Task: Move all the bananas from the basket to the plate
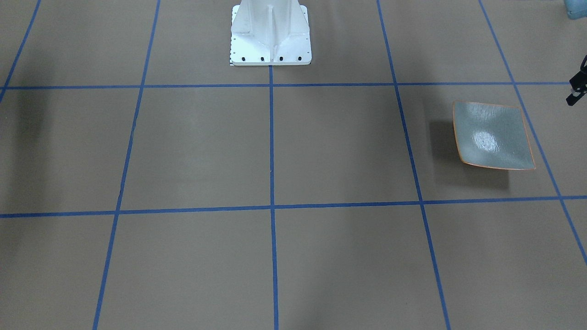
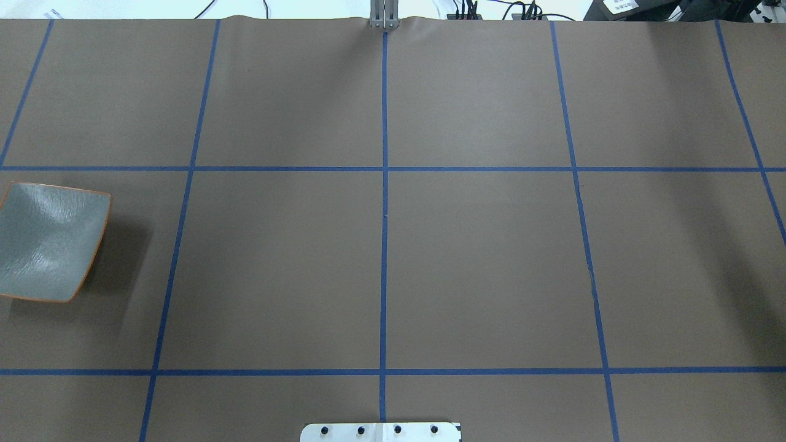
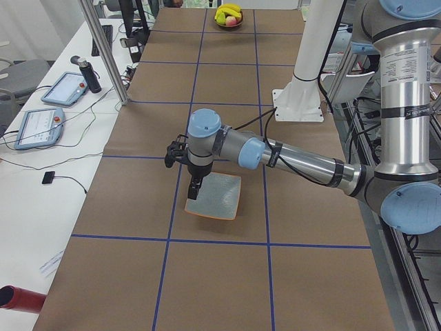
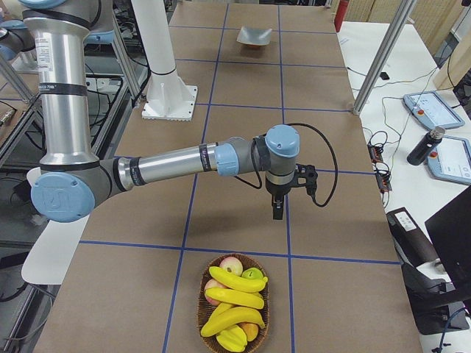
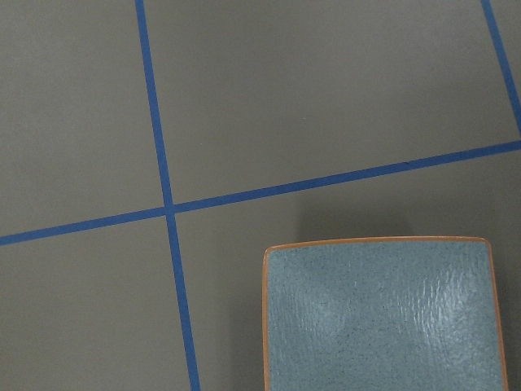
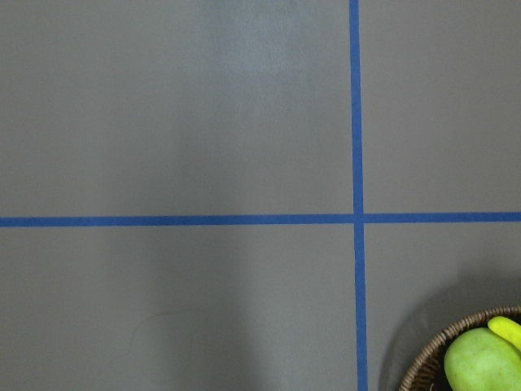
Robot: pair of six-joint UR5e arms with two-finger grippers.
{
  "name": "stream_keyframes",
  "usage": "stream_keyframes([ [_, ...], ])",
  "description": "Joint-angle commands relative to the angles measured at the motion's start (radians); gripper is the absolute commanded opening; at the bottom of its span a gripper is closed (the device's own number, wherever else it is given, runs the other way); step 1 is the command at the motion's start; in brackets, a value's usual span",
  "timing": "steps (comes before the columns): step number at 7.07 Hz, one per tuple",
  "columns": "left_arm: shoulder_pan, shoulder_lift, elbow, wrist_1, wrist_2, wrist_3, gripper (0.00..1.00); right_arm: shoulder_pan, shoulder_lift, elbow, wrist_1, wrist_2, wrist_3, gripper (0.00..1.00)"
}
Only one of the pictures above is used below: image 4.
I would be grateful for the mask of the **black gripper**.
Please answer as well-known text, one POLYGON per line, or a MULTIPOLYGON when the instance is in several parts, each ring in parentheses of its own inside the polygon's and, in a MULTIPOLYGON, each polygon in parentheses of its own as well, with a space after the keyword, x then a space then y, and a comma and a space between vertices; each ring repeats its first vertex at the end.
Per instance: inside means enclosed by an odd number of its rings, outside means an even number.
POLYGON ((283 220, 284 198, 290 190, 289 183, 278 185, 266 179, 266 190, 272 196, 272 217, 274 220, 283 220))

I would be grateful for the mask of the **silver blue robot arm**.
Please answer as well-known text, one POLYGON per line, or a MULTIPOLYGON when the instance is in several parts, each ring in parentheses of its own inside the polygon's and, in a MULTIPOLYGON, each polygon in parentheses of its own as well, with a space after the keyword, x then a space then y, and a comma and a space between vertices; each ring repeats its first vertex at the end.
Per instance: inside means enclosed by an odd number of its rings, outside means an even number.
POLYGON ((90 35, 113 39, 111 1, 25 1, 24 23, 35 39, 46 154, 32 185, 37 211, 73 222, 120 192, 165 179, 215 171, 223 177, 264 175, 273 216, 283 216, 285 195, 297 186, 300 137, 284 124, 264 136, 158 154, 100 160, 92 151, 84 44, 90 35))

